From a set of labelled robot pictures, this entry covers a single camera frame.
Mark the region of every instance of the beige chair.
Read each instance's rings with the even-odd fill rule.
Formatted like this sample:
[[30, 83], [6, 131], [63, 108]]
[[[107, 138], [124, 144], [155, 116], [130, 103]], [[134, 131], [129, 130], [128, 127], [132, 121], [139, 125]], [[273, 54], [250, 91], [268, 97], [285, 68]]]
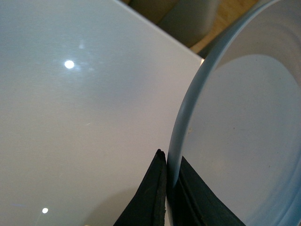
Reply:
[[211, 29], [219, 0], [122, 0], [187, 47]]

